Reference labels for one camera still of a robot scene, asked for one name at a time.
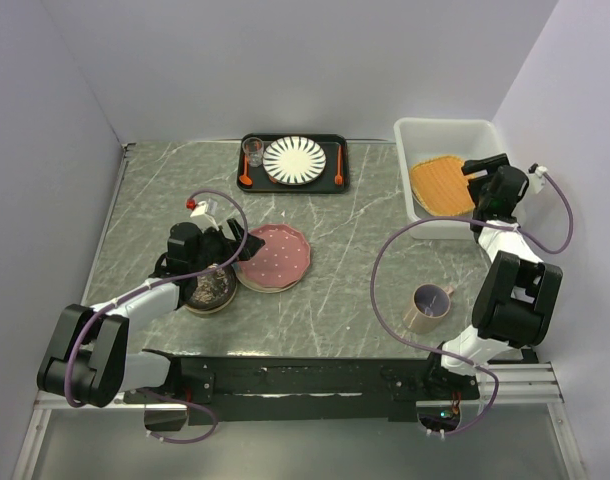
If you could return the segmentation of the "orange woven pattern plate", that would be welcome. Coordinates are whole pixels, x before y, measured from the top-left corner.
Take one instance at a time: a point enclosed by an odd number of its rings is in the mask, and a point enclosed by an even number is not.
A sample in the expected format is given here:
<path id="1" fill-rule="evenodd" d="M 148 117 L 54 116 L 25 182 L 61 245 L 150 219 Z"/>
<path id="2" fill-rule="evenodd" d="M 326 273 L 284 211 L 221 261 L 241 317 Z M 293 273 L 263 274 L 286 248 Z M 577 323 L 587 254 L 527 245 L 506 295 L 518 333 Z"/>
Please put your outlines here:
<path id="1" fill-rule="evenodd" d="M 472 175 L 464 176 L 464 160 L 444 155 L 420 162 L 410 168 L 409 179 L 417 202 L 432 216 L 463 216 L 474 210 L 467 185 Z"/>

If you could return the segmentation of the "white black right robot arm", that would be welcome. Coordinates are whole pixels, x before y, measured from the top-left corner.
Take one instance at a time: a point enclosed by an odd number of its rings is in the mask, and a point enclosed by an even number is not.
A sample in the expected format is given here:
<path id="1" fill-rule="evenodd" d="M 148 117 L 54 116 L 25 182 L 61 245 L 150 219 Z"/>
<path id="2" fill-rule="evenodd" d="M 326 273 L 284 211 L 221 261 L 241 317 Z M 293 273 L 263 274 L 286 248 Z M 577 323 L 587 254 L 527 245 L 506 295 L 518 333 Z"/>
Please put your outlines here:
<path id="1" fill-rule="evenodd" d="M 474 203 L 470 230 L 491 265 L 471 325 L 428 357 L 422 384 L 434 398 L 469 384 L 476 367 L 496 355 L 540 344 L 563 280 L 560 267 L 532 251 L 514 215 L 530 186 L 529 175 L 511 166 L 505 154 L 467 160 L 461 171 L 475 176 L 467 185 Z"/>

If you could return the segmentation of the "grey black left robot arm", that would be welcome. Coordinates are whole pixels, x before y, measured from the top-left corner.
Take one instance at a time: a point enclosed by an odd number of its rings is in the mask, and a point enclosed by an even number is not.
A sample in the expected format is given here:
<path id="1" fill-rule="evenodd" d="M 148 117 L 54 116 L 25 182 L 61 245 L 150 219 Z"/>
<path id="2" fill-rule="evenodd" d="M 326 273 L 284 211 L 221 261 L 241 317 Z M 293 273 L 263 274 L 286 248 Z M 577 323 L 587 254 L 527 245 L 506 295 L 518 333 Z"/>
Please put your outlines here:
<path id="1" fill-rule="evenodd" d="M 184 378 L 166 354 L 130 354 L 128 340 L 137 328 L 184 306 L 200 276 L 247 261 L 264 246 L 236 220 L 233 233 L 201 230 L 196 224 L 174 225 L 166 251 L 153 273 L 137 288 L 93 306 L 71 304 L 60 314 L 37 373 L 39 390 L 60 395 L 75 407 L 104 407 L 120 393 L 148 387 L 169 402 L 183 390 Z"/>

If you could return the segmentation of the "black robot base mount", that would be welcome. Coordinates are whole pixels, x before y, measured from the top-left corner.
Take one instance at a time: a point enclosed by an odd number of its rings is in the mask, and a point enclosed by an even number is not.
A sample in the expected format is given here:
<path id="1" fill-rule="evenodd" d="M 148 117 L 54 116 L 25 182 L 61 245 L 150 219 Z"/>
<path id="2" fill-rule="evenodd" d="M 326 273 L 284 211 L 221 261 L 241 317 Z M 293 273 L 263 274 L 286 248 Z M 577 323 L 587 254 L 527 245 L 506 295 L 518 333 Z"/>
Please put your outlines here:
<path id="1" fill-rule="evenodd" d="M 130 390 L 129 403 L 191 401 L 224 422 L 385 418 L 414 422 L 420 401 L 476 400 L 473 377 L 454 389 L 428 386 L 428 359 L 175 356 L 165 385 Z"/>

